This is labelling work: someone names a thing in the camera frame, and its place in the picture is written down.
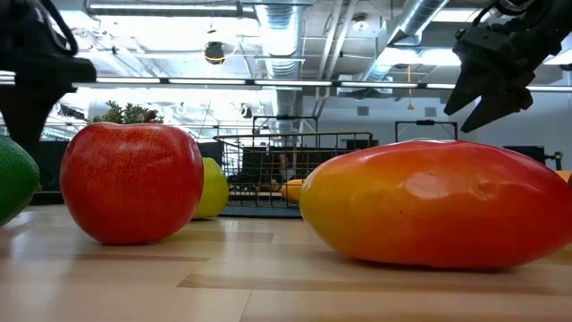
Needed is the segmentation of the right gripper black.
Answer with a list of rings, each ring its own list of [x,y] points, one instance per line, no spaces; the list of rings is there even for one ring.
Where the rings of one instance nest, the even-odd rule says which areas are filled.
[[[454,53],[461,66],[456,85],[444,108],[452,115],[485,93],[461,127],[471,132],[533,104],[526,87],[545,58],[561,51],[562,26],[535,24],[477,25],[455,35]]]

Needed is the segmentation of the yellow hanging pendant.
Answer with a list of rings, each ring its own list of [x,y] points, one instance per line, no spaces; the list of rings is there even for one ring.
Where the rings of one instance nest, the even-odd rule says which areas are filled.
[[[407,67],[407,77],[408,77],[408,83],[412,83],[412,65],[409,64]],[[408,110],[415,110],[415,107],[413,105],[413,88],[410,87],[408,88]]]

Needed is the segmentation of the orange-yellow fruit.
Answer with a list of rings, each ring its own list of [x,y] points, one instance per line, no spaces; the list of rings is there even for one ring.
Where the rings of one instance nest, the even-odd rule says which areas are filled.
[[[305,179],[292,179],[287,181],[280,188],[282,197],[289,203],[298,204],[301,198],[301,189]]]

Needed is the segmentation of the bright red apple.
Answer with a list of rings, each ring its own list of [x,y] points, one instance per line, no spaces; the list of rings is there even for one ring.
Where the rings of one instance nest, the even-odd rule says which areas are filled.
[[[92,123],[68,144],[59,183],[77,226],[103,244],[157,242],[194,216],[203,192],[199,146],[160,123]]]

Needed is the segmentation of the black monitor on stand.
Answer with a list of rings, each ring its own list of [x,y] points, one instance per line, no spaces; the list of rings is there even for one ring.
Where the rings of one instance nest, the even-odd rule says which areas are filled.
[[[547,160],[552,160],[555,162],[556,170],[559,171],[562,169],[563,153],[561,151],[556,151],[548,155],[545,153],[544,146],[504,146],[504,148],[531,157],[543,165],[546,165]]]

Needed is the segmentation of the silver ventilation duct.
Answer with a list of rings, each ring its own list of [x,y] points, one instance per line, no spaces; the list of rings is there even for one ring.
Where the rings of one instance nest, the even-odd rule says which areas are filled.
[[[300,54],[300,28],[302,9],[297,6],[270,4],[256,5],[261,27],[262,49],[266,56],[266,73],[272,80],[294,80],[301,77],[302,62],[295,60]],[[301,96],[288,89],[277,89],[273,98],[276,116],[295,116],[300,113]],[[278,132],[292,132],[299,120],[276,120]]]

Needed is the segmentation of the person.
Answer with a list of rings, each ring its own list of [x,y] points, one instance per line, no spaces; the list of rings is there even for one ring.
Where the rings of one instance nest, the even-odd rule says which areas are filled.
[[[276,157],[278,163],[278,174],[282,178],[282,182],[287,182],[296,177],[296,170],[290,165],[288,157],[281,153]]]

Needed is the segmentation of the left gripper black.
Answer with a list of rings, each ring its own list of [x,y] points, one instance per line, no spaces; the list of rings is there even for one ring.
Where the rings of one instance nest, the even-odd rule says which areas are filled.
[[[94,64],[78,56],[79,44],[52,0],[0,0],[0,71],[13,72],[21,88],[73,92],[97,80]],[[34,151],[57,98],[8,97],[0,112],[10,138]]]

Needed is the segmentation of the red orange mango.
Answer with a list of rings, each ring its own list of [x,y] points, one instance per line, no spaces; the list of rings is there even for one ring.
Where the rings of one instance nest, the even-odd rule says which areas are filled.
[[[531,157],[471,141],[334,157],[303,182],[299,208],[334,250],[383,264],[500,269],[572,243],[572,187]]]

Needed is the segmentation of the black metal frame stand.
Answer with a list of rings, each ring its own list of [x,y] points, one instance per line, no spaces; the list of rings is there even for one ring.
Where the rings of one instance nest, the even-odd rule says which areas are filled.
[[[435,121],[430,119],[417,120],[417,121],[395,121],[394,122],[394,141],[405,141],[402,138],[403,133],[411,126],[425,126],[425,127],[438,127],[446,132],[445,140],[458,139],[458,123],[457,122],[444,122]]]

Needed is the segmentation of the round blue woven placemat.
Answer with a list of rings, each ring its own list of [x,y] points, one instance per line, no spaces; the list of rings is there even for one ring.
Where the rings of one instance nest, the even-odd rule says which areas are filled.
[[[247,206],[227,206],[220,216],[264,218],[264,219],[301,219],[297,208],[268,208],[268,207],[247,207]]]

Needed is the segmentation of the small green potted plant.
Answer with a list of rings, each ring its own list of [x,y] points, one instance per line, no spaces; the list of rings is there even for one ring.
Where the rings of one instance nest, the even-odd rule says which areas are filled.
[[[96,115],[89,120],[90,123],[163,123],[164,118],[155,110],[127,103],[120,106],[115,101],[109,100],[105,103],[108,110],[102,115]]]

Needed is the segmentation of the dark green lime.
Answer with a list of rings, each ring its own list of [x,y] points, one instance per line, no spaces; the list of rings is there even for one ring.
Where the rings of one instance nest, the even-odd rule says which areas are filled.
[[[9,137],[0,136],[0,226],[8,224],[41,189],[32,156]]]

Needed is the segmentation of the long ceiling light strip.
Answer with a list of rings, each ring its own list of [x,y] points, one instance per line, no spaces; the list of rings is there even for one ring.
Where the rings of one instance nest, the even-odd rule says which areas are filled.
[[[200,78],[129,78],[98,77],[91,82],[76,82],[85,88],[341,88],[341,89],[429,89],[453,90],[454,84],[426,82],[368,82],[340,80],[259,80],[259,79],[200,79]]]

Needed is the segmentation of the yellow-green round fruit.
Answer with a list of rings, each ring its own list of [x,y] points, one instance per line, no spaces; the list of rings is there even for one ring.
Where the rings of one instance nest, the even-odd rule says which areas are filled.
[[[193,220],[219,216],[229,199],[229,185],[219,164],[211,157],[204,157],[203,165],[203,192]]]

